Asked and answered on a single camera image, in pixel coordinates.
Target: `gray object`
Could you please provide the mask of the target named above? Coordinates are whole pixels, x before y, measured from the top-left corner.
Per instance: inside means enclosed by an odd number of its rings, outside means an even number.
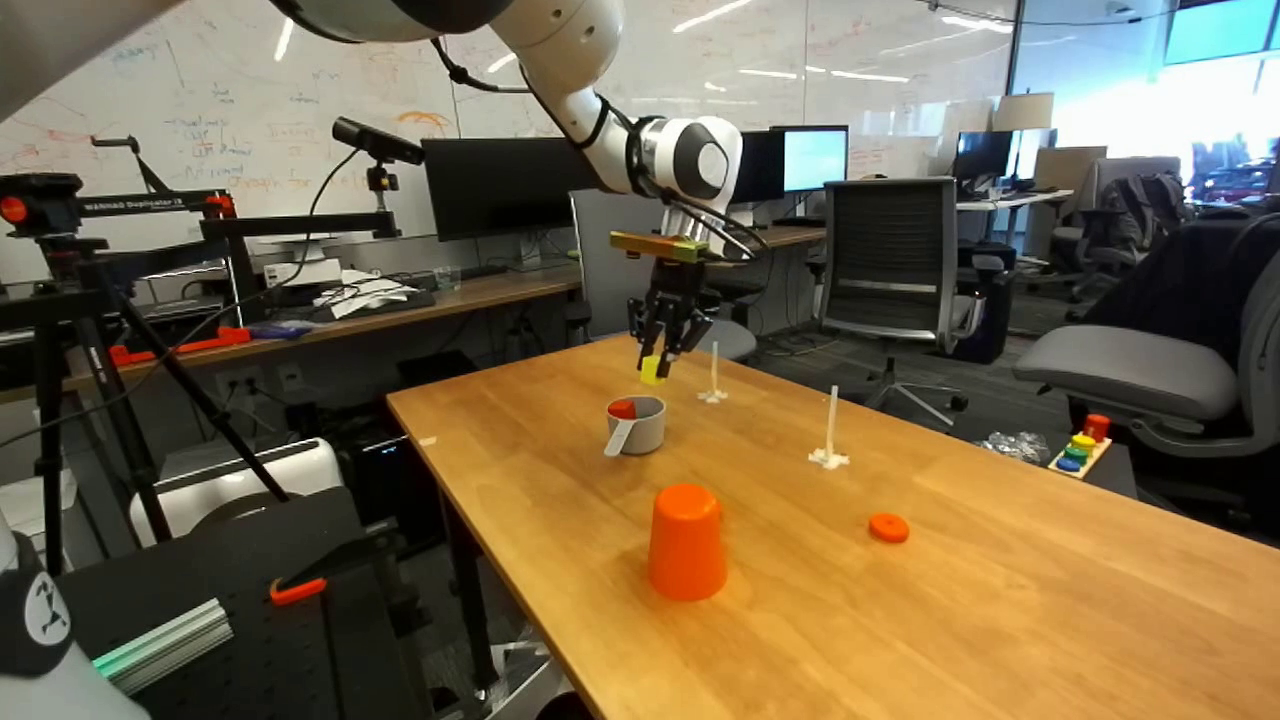
[[[1258,457],[1280,445],[1280,257],[1249,290],[1235,367],[1206,345],[1067,325],[1040,335],[1016,375],[1062,389],[1123,419],[1170,457]],[[1239,435],[1206,426],[1243,411]]]
[[[867,340],[917,340],[951,353],[985,322],[981,297],[955,293],[955,181],[855,181],[829,184],[829,290],[823,327]],[[895,380],[895,360],[866,394],[884,406],[887,394],[910,395],[934,419],[951,428],[951,417],[921,394],[937,394],[960,411],[970,402],[947,389],[911,389]]]
[[[628,257],[607,246],[607,233],[656,233],[666,206],[649,197],[618,197],[601,190],[568,191],[573,242],[582,252],[582,293],[587,304],[587,335],[628,332],[628,304],[649,293],[652,257]],[[728,360],[757,353],[757,332],[736,322],[712,322],[695,347],[722,347]]]

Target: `robotic arm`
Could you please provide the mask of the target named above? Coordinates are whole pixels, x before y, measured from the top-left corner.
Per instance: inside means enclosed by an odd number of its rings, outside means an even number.
[[[591,85],[607,71],[624,37],[622,0],[272,0],[297,24],[344,44],[409,44],[477,31],[487,24],[520,59],[520,71],[613,191],[666,202],[666,242],[695,242],[695,252],[656,257],[640,316],[640,360],[656,358],[656,375],[704,332],[704,262],[753,262],[753,246],[728,233],[726,210],[736,190],[746,142],[728,122],[669,122],[618,114]]]

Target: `black stand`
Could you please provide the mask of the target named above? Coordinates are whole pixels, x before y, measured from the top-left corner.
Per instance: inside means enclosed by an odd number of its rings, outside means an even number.
[[[239,442],[233,428],[229,411],[219,411],[204,389],[194,380],[183,365],[170,353],[170,345],[146,325],[146,316],[123,300],[112,297],[89,257],[105,247],[102,242],[41,242],[52,283],[46,283],[33,300],[9,300],[0,304],[0,327],[37,327],[37,408],[41,408],[41,457],[37,457],[37,478],[46,481],[46,566],[47,575],[66,572],[66,533],[60,533],[60,395],[66,395],[66,360],[60,360],[60,327],[71,325],[89,371],[102,389],[102,406],[108,408],[108,419],[118,428],[119,453],[130,462],[130,485],[140,495],[147,523],[157,540],[171,540],[170,522],[162,514],[157,495],[157,462],[147,453],[147,442],[140,433],[140,419],[130,406],[130,394],[119,383],[119,371],[105,358],[105,313],[119,313],[119,322],[146,340],[146,347],[166,365],[166,371],[196,402],[204,419],[237,447],[237,457],[251,467],[251,478],[286,505],[286,487],[272,481],[272,473],[257,462],[257,453]]]

